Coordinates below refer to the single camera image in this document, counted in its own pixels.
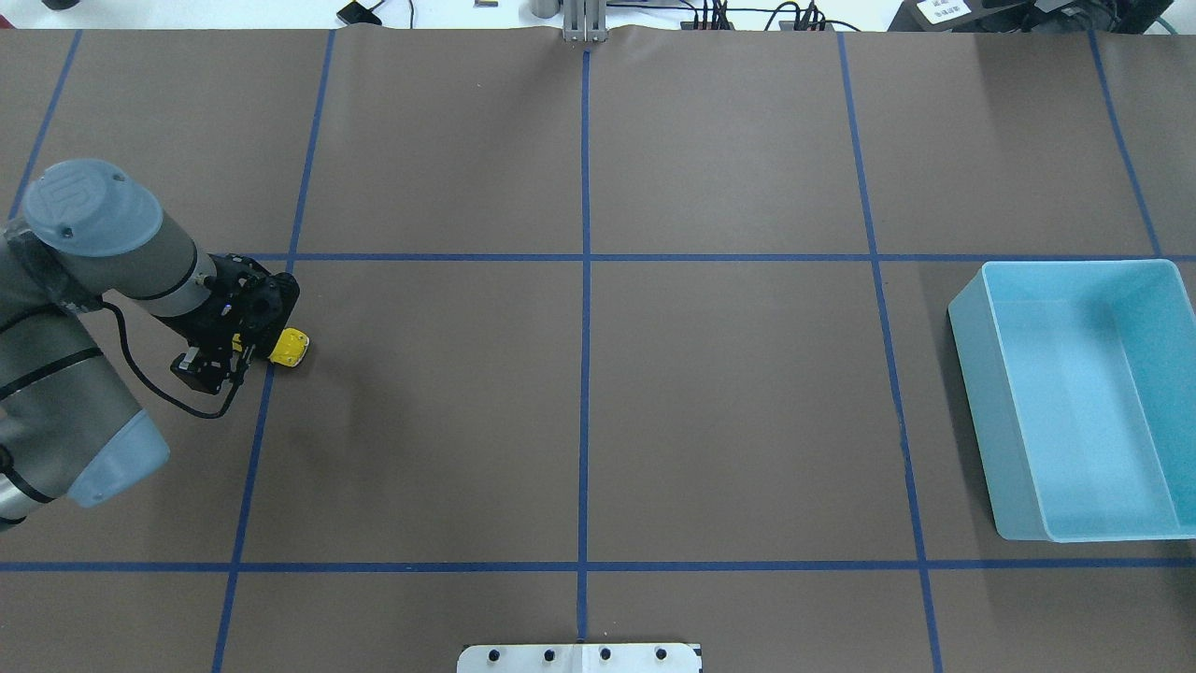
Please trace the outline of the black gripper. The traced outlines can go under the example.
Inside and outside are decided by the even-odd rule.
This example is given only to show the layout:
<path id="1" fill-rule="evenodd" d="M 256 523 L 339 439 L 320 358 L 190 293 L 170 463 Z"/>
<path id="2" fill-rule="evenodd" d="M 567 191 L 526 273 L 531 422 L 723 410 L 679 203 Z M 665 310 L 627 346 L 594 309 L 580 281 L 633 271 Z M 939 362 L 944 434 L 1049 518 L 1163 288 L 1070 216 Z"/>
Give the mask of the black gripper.
<path id="1" fill-rule="evenodd" d="M 201 276 L 209 298 L 193 313 L 193 345 L 266 361 L 303 293 L 295 276 L 269 273 L 251 257 L 212 255 L 213 273 Z"/>

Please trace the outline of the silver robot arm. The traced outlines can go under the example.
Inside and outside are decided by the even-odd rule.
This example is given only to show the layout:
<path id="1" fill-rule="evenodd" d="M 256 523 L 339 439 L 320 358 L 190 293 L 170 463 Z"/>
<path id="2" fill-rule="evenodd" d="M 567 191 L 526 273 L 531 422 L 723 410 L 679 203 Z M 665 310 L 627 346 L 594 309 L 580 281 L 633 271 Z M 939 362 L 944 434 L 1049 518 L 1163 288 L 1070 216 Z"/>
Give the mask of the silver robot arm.
<path id="1" fill-rule="evenodd" d="M 1 249 L 1 524 L 4 531 L 57 498 L 92 508 L 167 463 L 166 439 L 81 318 L 108 311 L 122 357 L 128 323 L 106 294 L 124 295 L 177 336 L 171 374 L 201 394 L 222 394 L 218 420 L 255 361 L 295 367 L 310 337 L 289 326 L 303 293 L 289 273 L 240 253 L 205 251 L 122 167 L 94 158 L 49 166 L 4 225 Z"/>

